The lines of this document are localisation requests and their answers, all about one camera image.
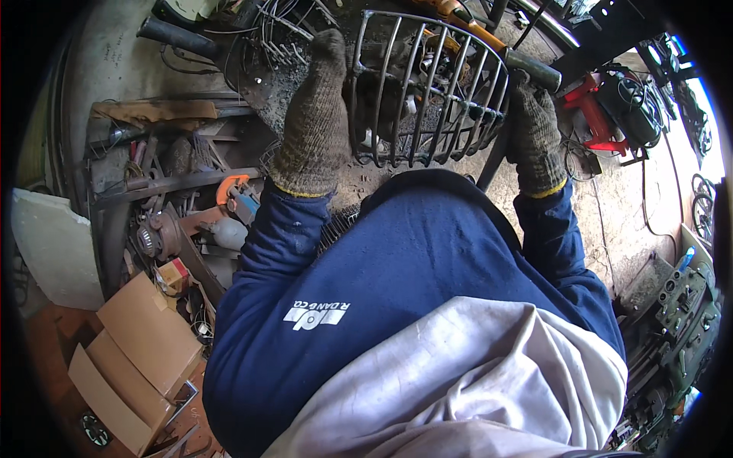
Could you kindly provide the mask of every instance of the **cardboard box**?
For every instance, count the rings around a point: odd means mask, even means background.
[[[162,283],[163,293],[175,296],[181,293],[188,283],[188,269],[180,258],[173,259],[168,264],[158,267],[159,281]]]
[[[138,457],[155,442],[175,411],[106,330],[86,351],[77,345],[69,377],[95,415]]]
[[[183,317],[168,308],[165,296],[138,275],[97,316],[130,362],[172,401],[198,365],[203,345]]]

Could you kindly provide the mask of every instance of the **navy blue sweatshirt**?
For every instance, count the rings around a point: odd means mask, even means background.
[[[391,178],[356,224],[316,259],[330,196],[297,198],[271,182],[218,304],[203,401],[234,457],[257,457],[318,388],[384,339],[455,296],[523,301],[595,332],[625,356],[611,299],[584,264],[568,183],[519,196],[524,244],[458,174]]]

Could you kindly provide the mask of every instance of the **knitted glove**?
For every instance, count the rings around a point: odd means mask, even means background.
[[[520,191],[541,199],[560,191],[567,181],[555,106],[524,70],[513,70],[510,80],[507,160],[517,164]]]
[[[336,172],[350,151],[349,121],[341,96],[346,77],[344,37],[335,29],[313,37],[308,77],[285,114],[282,148],[270,178],[299,197],[324,196],[336,189]]]

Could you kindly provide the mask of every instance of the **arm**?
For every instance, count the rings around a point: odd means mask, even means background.
[[[525,259],[550,283],[585,269],[583,240],[572,211],[572,184],[542,199],[524,194],[514,200],[524,231]]]
[[[242,270],[218,305],[216,335],[238,317],[252,327],[267,317],[282,294],[316,258],[321,227],[328,223],[331,195],[294,197],[268,180],[261,205],[242,247]]]
[[[242,270],[218,304],[215,342],[241,341],[267,319],[290,285],[315,260],[336,171],[347,160],[346,76],[341,34],[314,37],[308,77],[285,115],[261,206],[242,247]],[[228,330],[233,336],[225,336]]]
[[[521,194],[515,209],[524,229],[524,258],[583,317],[583,326],[623,358],[624,345],[608,290],[585,266],[552,98],[522,70],[514,70],[511,78],[507,160],[517,164]]]
[[[542,199],[514,200],[524,230],[523,255],[575,307],[589,330],[608,342],[625,360],[624,343],[611,297],[595,273],[586,269],[583,239],[572,211],[572,184]]]

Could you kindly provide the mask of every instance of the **printed logo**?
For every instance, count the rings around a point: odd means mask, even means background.
[[[297,300],[282,320],[295,322],[293,330],[308,330],[318,325],[338,325],[350,305],[351,303],[346,302],[308,303]]]

